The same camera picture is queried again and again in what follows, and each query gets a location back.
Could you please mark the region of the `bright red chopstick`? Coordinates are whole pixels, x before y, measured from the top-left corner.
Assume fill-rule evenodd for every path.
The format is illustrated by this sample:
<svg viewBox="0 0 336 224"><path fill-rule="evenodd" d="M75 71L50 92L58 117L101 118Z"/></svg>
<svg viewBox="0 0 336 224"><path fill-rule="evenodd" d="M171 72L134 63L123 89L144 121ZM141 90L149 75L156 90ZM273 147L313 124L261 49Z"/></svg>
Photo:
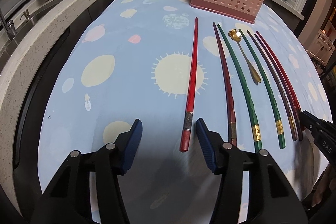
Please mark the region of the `bright red chopstick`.
<svg viewBox="0 0 336 224"><path fill-rule="evenodd" d="M198 18L195 18L193 51L191 55L189 86L186 100L186 111L183 122L183 130L179 150L187 152L190 144L191 129L193 124L193 111L197 82L197 59L198 59Z"/></svg>

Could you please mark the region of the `maroon chopstick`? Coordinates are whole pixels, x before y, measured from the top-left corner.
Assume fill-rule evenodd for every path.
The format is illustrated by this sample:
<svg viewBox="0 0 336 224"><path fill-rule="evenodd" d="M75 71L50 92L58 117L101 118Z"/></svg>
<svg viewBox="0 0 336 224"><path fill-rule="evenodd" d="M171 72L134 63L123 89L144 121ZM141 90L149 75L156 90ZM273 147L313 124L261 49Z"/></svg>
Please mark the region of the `maroon chopstick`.
<svg viewBox="0 0 336 224"><path fill-rule="evenodd" d="M275 55L275 53L273 52L271 47L268 45L268 43L265 41L265 39L261 36L260 32L256 31L255 37L260 41L260 43L263 46L265 52L268 54L270 60L272 61L273 66L278 73L278 76L280 77L282 85L283 85L283 87L285 89L285 92L287 94L289 104L291 106L291 110L293 112L293 118L294 118L294 122L295 122L296 129L297 129L298 139L299 139L299 141L302 141L303 140L304 127L300 124L300 121L299 121L299 114L301 112L301 108L300 108L298 99L296 97L296 94L294 92L294 89L293 89L293 87L290 83L290 80L289 80L284 68L282 67L280 61L278 60L277 56Z"/></svg>

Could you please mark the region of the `chrome faucet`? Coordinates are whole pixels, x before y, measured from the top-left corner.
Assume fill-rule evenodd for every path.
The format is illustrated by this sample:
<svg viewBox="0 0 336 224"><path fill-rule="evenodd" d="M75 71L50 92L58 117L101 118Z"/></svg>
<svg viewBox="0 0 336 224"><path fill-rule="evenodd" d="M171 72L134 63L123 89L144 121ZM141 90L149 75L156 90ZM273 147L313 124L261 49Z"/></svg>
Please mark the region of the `chrome faucet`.
<svg viewBox="0 0 336 224"><path fill-rule="evenodd" d="M0 10L0 19L1 19L1 24L7 33L7 36L9 37L10 40L13 40L15 36L17 35L17 31L15 29L13 20L9 20L7 22L1 10Z"/></svg>

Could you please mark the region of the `blue patterned tablecloth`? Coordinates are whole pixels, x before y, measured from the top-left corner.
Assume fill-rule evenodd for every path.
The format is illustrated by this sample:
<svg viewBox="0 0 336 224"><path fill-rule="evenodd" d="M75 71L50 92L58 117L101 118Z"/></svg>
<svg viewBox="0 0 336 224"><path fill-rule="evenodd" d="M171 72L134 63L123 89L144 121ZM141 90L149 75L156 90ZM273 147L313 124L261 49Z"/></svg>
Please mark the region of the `blue patterned tablecloth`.
<svg viewBox="0 0 336 224"><path fill-rule="evenodd" d="M220 177L197 138L179 151L193 36L198 36L194 119L227 140L227 106L213 25L260 32L281 62L302 110L330 121L325 90L293 32L268 6L254 24L195 9L189 0L115 0L83 32L52 89L38 152L42 189L66 156L96 151L143 124L131 169L119 178L131 223L208 223Z"/></svg>

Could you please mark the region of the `gold flower spoon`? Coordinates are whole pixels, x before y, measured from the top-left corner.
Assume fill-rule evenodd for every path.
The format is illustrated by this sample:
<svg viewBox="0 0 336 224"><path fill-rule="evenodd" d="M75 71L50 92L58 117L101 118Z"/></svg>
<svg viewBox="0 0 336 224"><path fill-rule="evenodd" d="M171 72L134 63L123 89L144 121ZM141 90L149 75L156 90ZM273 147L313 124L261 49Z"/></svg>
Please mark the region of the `gold flower spoon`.
<svg viewBox="0 0 336 224"><path fill-rule="evenodd" d="M261 77L259 76L259 74L257 73L256 69L254 68L254 66L252 65L252 63L249 61L249 59L246 57L246 54L240 44L241 40L242 40L242 35L240 33L240 31L237 31L237 29L232 29L228 31L228 36L231 38L231 40L235 41L239 48L240 51L248 65L249 68L249 72L251 74L252 80L254 81L254 83L257 85L258 83L261 83Z"/></svg>

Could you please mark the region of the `dark red chopstick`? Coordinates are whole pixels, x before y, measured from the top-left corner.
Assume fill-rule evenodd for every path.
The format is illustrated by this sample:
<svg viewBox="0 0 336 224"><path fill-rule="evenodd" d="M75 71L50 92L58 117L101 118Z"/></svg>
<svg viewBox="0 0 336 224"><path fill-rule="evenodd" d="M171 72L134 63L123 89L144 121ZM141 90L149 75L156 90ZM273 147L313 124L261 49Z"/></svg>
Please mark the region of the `dark red chopstick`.
<svg viewBox="0 0 336 224"><path fill-rule="evenodd" d="M237 146L237 133L236 133L236 115L234 109L234 98L232 95L232 86L230 82L230 74L228 71L228 66L226 62L226 57L224 54L223 44L221 38L219 36L218 28L215 22L213 22L213 28L215 37L217 40L219 57L222 65L222 72L223 72L223 79L224 79L224 86L226 92L226 102L227 102L227 120L228 120L228 141Z"/></svg>

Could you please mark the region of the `steel kitchen sink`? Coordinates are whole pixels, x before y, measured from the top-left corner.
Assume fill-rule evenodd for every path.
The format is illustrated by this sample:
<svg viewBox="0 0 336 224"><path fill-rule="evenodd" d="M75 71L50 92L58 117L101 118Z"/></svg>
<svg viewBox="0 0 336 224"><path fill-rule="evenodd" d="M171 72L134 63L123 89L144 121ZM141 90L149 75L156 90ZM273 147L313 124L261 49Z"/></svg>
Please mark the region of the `steel kitchen sink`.
<svg viewBox="0 0 336 224"><path fill-rule="evenodd" d="M1 43L1 57L10 57L15 51L16 47L21 43L23 38L28 34L28 32L33 28L34 25L38 23L51 9L64 0L52 0L48 1L42 7L38 8L37 11L33 12L32 15L29 13L25 16L25 20L18 27L17 34L13 40L8 40L5 43Z"/></svg>

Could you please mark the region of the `green chopstick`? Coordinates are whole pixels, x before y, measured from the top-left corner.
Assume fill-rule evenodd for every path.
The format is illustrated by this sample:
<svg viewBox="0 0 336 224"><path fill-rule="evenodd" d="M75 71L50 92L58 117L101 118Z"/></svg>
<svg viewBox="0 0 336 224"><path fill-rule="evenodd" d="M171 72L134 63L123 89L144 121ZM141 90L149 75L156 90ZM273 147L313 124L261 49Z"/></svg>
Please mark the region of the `green chopstick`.
<svg viewBox="0 0 336 224"><path fill-rule="evenodd" d="M248 88L246 78L244 76L244 73L242 71L242 68L239 64L239 61L234 53L234 50L232 49L230 42L227 39L226 34L224 33L222 27L220 24L217 24L217 28L224 39L224 42L226 44L226 47L228 48L228 51L230 53L230 56L232 57L232 61L234 63L235 69L238 74L238 78L241 84L241 88L244 93L244 98L246 101L247 109L248 109L248 114L249 114L249 120L251 124L251 129L252 129L252 136L253 136L253 142L254 142L254 147L255 147L255 152L258 153L263 146L262 146L262 140L261 140L261 132L260 132L260 126L259 126L259 121L255 112L255 106L251 97L250 90Z"/></svg>
<svg viewBox="0 0 336 224"><path fill-rule="evenodd" d="M270 86L268 77L266 76L264 68L263 68L262 64L260 63L260 60L259 60L258 56L256 55L256 52L252 48L248 39L246 38L244 32L240 28L238 29L238 31L240 32L240 34L241 34L243 40L245 41L250 53L252 54L253 59L255 60L256 65L257 65L257 67L259 69L259 72L261 74L262 80L264 81L264 85L265 85L266 91L268 93L268 97L269 97L270 104L271 104L271 107L272 107L274 121L275 121L275 124L276 124L279 148L284 149L286 144L285 144L285 136L284 136L282 120L281 120L281 116L280 116L280 112L278 110L277 102L276 102L276 99L274 97L272 88Z"/></svg>

